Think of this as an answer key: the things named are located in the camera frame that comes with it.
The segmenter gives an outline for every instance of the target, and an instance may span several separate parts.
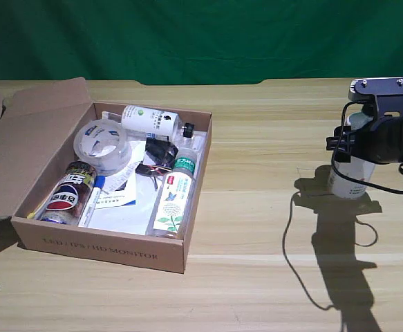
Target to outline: blue marker cap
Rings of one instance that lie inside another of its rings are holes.
[[[95,178],[94,187],[102,189],[105,180],[106,178],[103,175],[97,175],[97,177]]]

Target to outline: open cardboard box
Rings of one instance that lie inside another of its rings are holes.
[[[27,219],[76,160],[73,139],[102,111],[121,114],[125,104],[93,102],[84,78],[17,92],[0,119],[0,219],[11,222],[29,250],[183,273],[212,138],[212,115],[166,109],[206,131],[183,239],[162,239]]]

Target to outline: clear tape roll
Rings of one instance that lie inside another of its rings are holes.
[[[95,120],[83,126],[75,136],[74,150],[103,176],[117,173],[131,159],[126,130],[113,120]]]

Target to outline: white bottle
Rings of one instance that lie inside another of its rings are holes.
[[[351,126],[352,130],[357,130],[371,120],[373,120],[372,117],[359,112],[351,114],[346,119],[346,125]],[[335,166],[342,174],[366,182],[369,182],[370,177],[375,170],[374,163],[356,157],[350,157],[349,163],[338,163],[335,161]],[[340,177],[333,171],[333,169],[330,171],[330,176],[328,178],[328,187],[332,194],[343,199],[357,199],[364,195],[367,188],[365,185],[360,185],[359,183],[354,183]]]
[[[183,238],[194,186],[196,159],[197,155],[192,149],[183,147],[178,151],[172,172],[163,178],[146,235]]]
[[[191,138],[194,125],[183,123],[177,113],[128,105],[123,111],[123,128],[147,134],[147,138],[175,142],[180,136]]]

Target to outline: green backdrop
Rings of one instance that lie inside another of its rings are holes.
[[[403,0],[0,0],[0,80],[403,75]]]

